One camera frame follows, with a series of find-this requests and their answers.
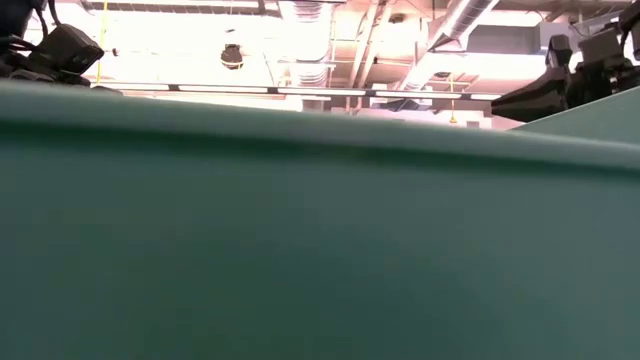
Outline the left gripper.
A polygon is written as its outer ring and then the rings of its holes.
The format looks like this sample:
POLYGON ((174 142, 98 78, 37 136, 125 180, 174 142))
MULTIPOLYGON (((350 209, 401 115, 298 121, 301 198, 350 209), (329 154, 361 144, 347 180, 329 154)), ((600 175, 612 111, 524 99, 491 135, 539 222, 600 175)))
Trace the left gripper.
MULTIPOLYGON (((13 49, 0 51, 0 78, 71 86, 90 85, 90 81, 82 75, 72 75, 45 67, 30 60, 28 56, 22 55, 13 49)), ((122 95, 122 91, 103 85, 93 86, 91 90, 122 95)))

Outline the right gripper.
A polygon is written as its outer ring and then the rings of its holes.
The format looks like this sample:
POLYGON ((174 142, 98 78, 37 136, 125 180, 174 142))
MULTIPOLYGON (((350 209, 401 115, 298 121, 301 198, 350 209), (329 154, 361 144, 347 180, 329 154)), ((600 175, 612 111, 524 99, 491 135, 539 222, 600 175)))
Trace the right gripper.
POLYGON ((529 123, 640 86, 640 66, 626 57, 580 62, 567 85, 572 54, 566 35, 551 36, 546 71, 533 82, 492 100, 491 114, 529 123))

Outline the light blue plastic bin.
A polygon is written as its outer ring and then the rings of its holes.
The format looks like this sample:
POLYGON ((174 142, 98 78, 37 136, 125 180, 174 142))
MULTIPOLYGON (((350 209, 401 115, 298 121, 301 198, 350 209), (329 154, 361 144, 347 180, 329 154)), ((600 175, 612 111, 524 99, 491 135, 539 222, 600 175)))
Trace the light blue plastic bin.
POLYGON ((640 360, 640 91, 495 132, 0 83, 0 360, 640 360))

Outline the grey ceiling ventilation box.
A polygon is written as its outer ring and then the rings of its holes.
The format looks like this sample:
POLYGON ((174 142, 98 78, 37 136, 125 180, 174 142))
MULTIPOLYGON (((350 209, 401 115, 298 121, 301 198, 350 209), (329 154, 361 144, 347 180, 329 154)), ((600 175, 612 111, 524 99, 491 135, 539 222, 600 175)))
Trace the grey ceiling ventilation box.
POLYGON ((539 26, 476 27, 468 38, 469 53, 532 55, 545 52, 549 36, 539 26))

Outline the black hanging ceiling dome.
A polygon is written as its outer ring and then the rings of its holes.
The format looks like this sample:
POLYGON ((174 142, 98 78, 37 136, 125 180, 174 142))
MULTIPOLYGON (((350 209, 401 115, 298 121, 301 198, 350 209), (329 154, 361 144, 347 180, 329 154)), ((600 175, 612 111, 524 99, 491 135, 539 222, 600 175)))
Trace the black hanging ceiling dome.
POLYGON ((239 70, 244 65, 241 47, 238 44, 226 44, 220 53, 220 62, 229 70, 239 70))

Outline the ribbed silver air duct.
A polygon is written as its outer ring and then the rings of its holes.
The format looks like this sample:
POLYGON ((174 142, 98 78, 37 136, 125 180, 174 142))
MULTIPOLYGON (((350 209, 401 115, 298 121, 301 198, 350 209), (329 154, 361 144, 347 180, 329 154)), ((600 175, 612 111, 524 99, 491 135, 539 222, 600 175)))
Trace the ribbed silver air duct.
POLYGON ((279 0, 278 5, 293 58, 292 83, 301 87, 326 87, 334 5, 302 0, 279 0))

